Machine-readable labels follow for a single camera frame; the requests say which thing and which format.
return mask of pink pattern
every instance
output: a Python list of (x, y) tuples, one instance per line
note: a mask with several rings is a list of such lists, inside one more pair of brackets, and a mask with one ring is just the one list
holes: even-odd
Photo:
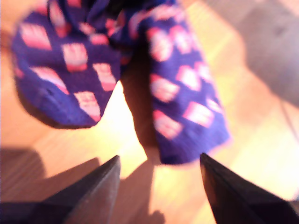
[(30, 23), (21, 24), (21, 36), (28, 47), (52, 50), (44, 27)]
[(147, 14), (144, 11), (135, 13), (128, 22), (129, 35), (133, 40), (138, 38), (138, 27), (140, 22), (145, 19)]
[(73, 6), (73, 7), (81, 7), (81, 1), (82, 0), (67, 0), (67, 3), (69, 4), (69, 6)]
[(221, 107), (219, 106), (218, 103), (216, 103), (215, 101), (211, 100), (211, 99), (206, 99), (206, 102), (207, 102), (207, 105), (208, 107), (215, 111), (215, 112), (218, 112), (218, 113), (222, 113), (222, 109)]
[(177, 25), (170, 29), (170, 34), (181, 54), (191, 53), (192, 40), (183, 27)]
[(178, 85), (173, 84), (157, 74), (151, 74), (150, 80), (151, 93), (154, 97), (165, 103), (172, 101), (180, 89)]
[(109, 44), (109, 40), (104, 34), (91, 34), (89, 40), (92, 44)]
[(64, 61), (67, 70), (84, 71), (87, 69), (87, 51), (82, 43), (69, 43), (62, 45)]
[(35, 11), (42, 15), (47, 15), (48, 14), (47, 6), (48, 6), (48, 0), (41, 0), (37, 3)]
[(159, 110), (155, 110), (153, 116), (155, 129), (169, 140), (177, 137), (183, 130), (183, 126), (180, 123), (174, 121)]
[(209, 127), (214, 119), (214, 114), (205, 106), (191, 102), (183, 117), (204, 127)]
[(209, 67), (204, 62), (196, 62), (195, 63), (195, 70), (198, 75), (205, 80), (207, 83), (212, 83), (213, 78), (210, 73)]
[(15, 73), (15, 76), (17, 76), (18, 78), (24, 78), (25, 74), (24, 72), (19, 69), (17, 66), (15, 66), (14, 68), (14, 73)]
[(94, 121), (100, 120), (100, 106), (93, 92), (84, 91), (74, 93), (80, 108), (85, 111)]
[(173, 50), (173, 43), (167, 33), (159, 28), (151, 28), (146, 32), (150, 42), (150, 55), (158, 62), (170, 58)]
[(176, 79), (188, 86), (191, 90), (199, 91), (201, 89), (200, 78), (196, 75), (195, 70), (188, 65), (182, 65), (179, 68)]
[(79, 30), (81, 30), (86, 35), (93, 34), (95, 32), (95, 28), (89, 25), (86, 22), (80, 22), (79, 23)]
[(196, 51), (201, 50), (202, 47), (201, 47), (201, 45), (200, 45), (200, 43), (198, 41), (198, 38), (197, 38), (196, 34), (194, 32), (192, 32), (190, 34), (190, 37), (191, 37), (191, 40), (192, 40), (192, 47), (193, 47), (193, 49), (196, 50)]
[(56, 85), (63, 93), (69, 95), (67, 88), (63, 81), (60, 79), (58, 74), (51, 68), (48, 67), (33, 67), (31, 68), (41, 79), (47, 80)]
[(98, 73), (99, 80), (104, 91), (112, 91), (115, 88), (116, 80), (111, 72), (110, 64), (93, 64), (94, 70)]
[(185, 19), (185, 12), (180, 7), (176, 7), (174, 20), (176, 22), (182, 22)]
[(153, 8), (149, 12), (149, 15), (152, 16), (155, 21), (167, 20), (175, 15), (175, 7), (162, 4)]
[(57, 35), (60, 38), (66, 37), (71, 30), (71, 25), (65, 21), (64, 15), (56, 1), (50, 3), (49, 12)]

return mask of wooden floor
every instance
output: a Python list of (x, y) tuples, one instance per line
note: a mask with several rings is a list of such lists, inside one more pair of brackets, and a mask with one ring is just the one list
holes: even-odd
[[(112, 224), (215, 223), (199, 162), (159, 164), (144, 74), (149, 65), (141, 57), (117, 84), (95, 127), (54, 128), (22, 100), (39, 120), (24, 109), (8, 46), (13, 24), (34, 2), (1, 1), (1, 200), (43, 200), (118, 154), (121, 184)], [(211, 66), (233, 136), (210, 155), (270, 192), (295, 199), (299, 0), (183, 0), (183, 5)]]

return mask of patterned sock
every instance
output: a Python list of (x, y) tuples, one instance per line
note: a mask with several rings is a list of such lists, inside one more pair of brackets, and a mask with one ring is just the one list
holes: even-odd
[(161, 162), (190, 162), (225, 142), (223, 110), (182, 8), (148, 0), (115, 16), (109, 0), (93, 1), (50, 0), (22, 21), (13, 50), (25, 97), (60, 124), (93, 126), (134, 49), (148, 43)]

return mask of pink rectangle print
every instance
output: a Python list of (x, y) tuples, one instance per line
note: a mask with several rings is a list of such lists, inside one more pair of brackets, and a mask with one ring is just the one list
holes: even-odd
[(100, 106), (93, 92), (77, 92), (74, 96), (79, 102), (80, 108), (85, 111), (94, 121), (100, 120)]
[(164, 62), (170, 58), (173, 51), (173, 43), (169, 35), (159, 28), (150, 28), (146, 31), (150, 42), (149, 54), (158, 62)]
[(214, 114), (205, 106), (191, 102), (183, 117), (201, 126), (209, 127), (213, 122)]
[(92, 44), (109, 44), (109, 40), (104, 34), (91, 34), (89, 40)]
[(174, 26), (170, 29), (172, 40), (175, 42), (181, 54), (191, 53), (192, 39), (190, 34), (182, 26)]
[(207, 64), (205, 64), (204, 62), (196, 62), (194, 67), (199, 77), (201, 77), (207, 83), (213, 82), (213, 78)]
[(42, 15), (47, 15), (48, 14), (48, 0), (38, 1), (34, 11), (36, 11)]
[(93, 68), (98, 74), (103, 90), (112, 91), (115, 88), (116, 80), (111, 72), (110, 64), (97, 63), (93, 64)]
[(150, 90), (154, 97), (162, 102), (168, 103), (172, 101), (180, 87), (173, 84), (165, 78), (158, 76), (157, 74), (150, 75)]
[(69, 72), (84, 71), (87, 69), (87, 51), (82, 43), (62, 45), (64, 61)]
[(51, 68), (47, 67), (33, 67), (31, 68), (41, 79), (47, 80), (57, 86), (63, 93), (69, 95), (67, 88), (58, 74)]
[(28, 47), (52, 50), (46, 30), (42, 26), (23, 23), (21, 25), (21, 36)]
[(188, 65), (182, 65), (179, 70), (176, 79), (188, 86), (191, 90), (200, 91), (201, 81), (197, 76), (196, 71)]
[(69, 4), (69, 6), (73, 6), (73, 7), (81, 7), (82, 0), (67, 0), (67, 3)]
[(218, 103), (216, 103), (215, 101), (211, 100), (211, 99), (207, 99), (206, 100), (208, 107), (218, 113), (222, 113), (222, 109), (220, 107), (220, 105)]
[(165, 138), (171, 140), (177, 137), (183, 130), (183, 126), (172, 120), (159, 110), (154, 111), (154, 126), (155, 129)]

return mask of purple sock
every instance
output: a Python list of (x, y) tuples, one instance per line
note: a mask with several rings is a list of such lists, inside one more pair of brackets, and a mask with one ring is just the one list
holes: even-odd
[[(174, 0), (147, 0), (114, 15), (109, 0), (50, 0), (18, 27), (16, 83), (60, 124), (93, 126), (129, 63), (149, 44), (150, 89), (161, 162), (182, 164), (229, 138), (197, 38)], [(113, 46), (122, 46), (117, 50)]]

